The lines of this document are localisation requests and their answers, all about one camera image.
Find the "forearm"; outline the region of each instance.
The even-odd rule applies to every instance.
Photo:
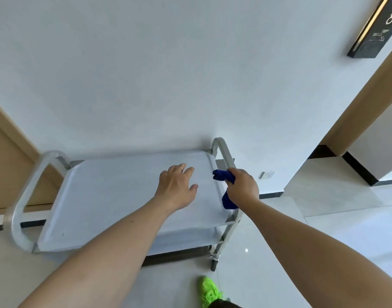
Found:
[[[71,256],[19,307],[119,307],[171,213],[153,198]]]
[[[392,278],[352,248],[260,200],[240,208],[313,308],[392,307]]]

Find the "electrical outlet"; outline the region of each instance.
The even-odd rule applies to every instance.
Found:
[[[266,171],[260,175],[259,179],[270,179],[273,177],[273,175],[274,175],[274,171]]]

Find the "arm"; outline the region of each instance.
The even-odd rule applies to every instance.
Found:
[[[392,308],[392,278],[336,239],[259,200],[253,177],[229,169],[229,198],[250,217],[297,289],[313,308]]]
[[[155,196],[65,261],[19,308],[116,308],[128,294],[163,222],[188,206],[194,168],[173,165],[160,174]]]

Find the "black sign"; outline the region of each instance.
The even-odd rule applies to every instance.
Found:
[[[347,56],[375,58],[392,35],[392,0],[381,0]]]

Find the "hand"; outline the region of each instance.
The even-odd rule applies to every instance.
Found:
[[[189,180],[195,169],[189,167],[183,172],[185,167],[184,163],[172,165],[159,176],[159,185],[154,198],[167,203],[172,212],[187,207],[196,197],[198,185],[194,184],[189,188]]]
[[[245,170],[230,167],[228,169],[235,177],[234,184],[227,183],[227,194],[229,199],[238,207],[250,200],[259,199],[259,187],[254,178]]]

